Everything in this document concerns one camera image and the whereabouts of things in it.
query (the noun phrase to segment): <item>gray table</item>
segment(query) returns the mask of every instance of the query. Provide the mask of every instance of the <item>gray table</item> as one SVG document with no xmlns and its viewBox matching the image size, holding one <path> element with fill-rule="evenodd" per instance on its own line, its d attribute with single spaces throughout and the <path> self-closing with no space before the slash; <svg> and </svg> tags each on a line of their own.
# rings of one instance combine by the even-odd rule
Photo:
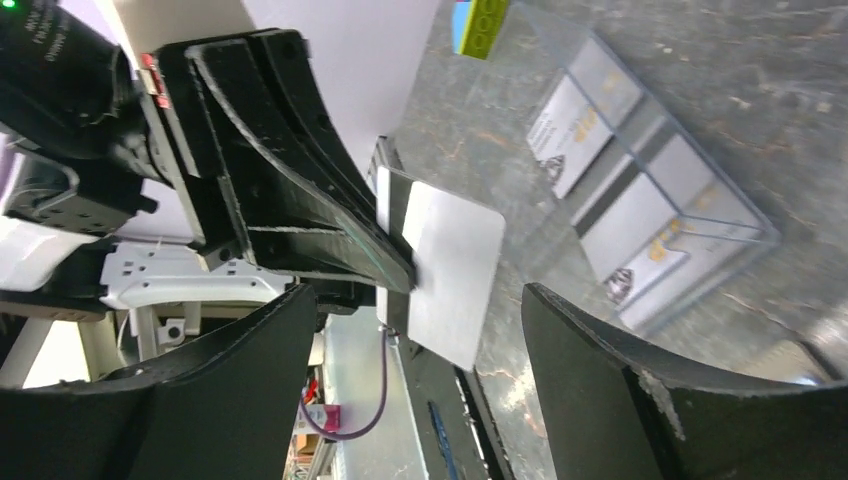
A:
<svg viewBox="0 0 848 480">
<path fill-rule="evenodd" d="M 736 369 L 801 335 L 848 372 L 848 2 L 530 3 L 594 28 L 783 234 L 779 249 L 650 340 Z M 439 13 L 398 147 L 410 173 L 507 217 L 478 372 L 516 477 L 554 478 L 539 448 L 546 432 L 520 295 L 531 281 L 574 291 L 585 260 L 540 187 L 525 132 L 508 112 L 475 118 L 468 105 L 498 87 L 475 87 L 485 64 L 452 53 L 451 7 Z"/>
</svg>

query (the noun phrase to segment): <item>metal bracket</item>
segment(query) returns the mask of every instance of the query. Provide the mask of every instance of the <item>metal bracket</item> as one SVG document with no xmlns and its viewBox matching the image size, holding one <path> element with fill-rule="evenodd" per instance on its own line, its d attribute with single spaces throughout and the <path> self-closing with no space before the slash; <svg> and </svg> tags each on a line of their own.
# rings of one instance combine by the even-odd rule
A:
<svg viewBox="0 0 848 480">
<path fill-rule="evenodd" d="M 117 310 L 168 302 L 267 303 L 293 280 L 243 260 L 229 260 L 207 272 L 187 247 L 122 242 L 103 264 L 100 283 L 108 293 L 101 300 Z"/>
</svg>

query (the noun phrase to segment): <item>speckled countertop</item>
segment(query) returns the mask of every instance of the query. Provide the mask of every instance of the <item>speckled countertop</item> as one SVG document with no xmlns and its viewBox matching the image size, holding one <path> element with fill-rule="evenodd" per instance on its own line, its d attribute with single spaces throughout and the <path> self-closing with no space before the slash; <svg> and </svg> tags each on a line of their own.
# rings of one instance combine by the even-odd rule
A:
<svg viewBox="0 0 848 480">
<path fill-rule="evenodd" d="M 783 235 L 650 340 L 738 368 L 798 332 L 848 372 L 848 2 L 532 0 L 595 29 Z M 517 478 L 554 478 L 519 316 L 525 283 L 575 291 L 586 262 L 507 109 L 439 12 L 398 132 L 407 170 L 498 208 L 509 229 L 478 372 Z"/>
</svg>

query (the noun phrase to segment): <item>clear plastic box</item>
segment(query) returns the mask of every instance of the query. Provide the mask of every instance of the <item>clear plastic box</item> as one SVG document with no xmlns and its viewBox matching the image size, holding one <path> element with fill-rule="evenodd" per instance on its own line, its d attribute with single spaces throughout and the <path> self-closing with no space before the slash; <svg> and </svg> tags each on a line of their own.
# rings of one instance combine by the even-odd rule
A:
<svg viewBox="0 0 848 480">
<path fill-rule="evenodd" d="M 716 162 L 580 25 L 513 5 L 467 107 L 469 123 L 514 150 L 485 156 L 478 146 L 485 158 L 474 160 L 491 203 L 513 222 L 511 261 L 528 281 L 596 316 L 648 331 L 779 242 Z M 543 234 L 554 221 L 570 231 Z"/>
</svg>

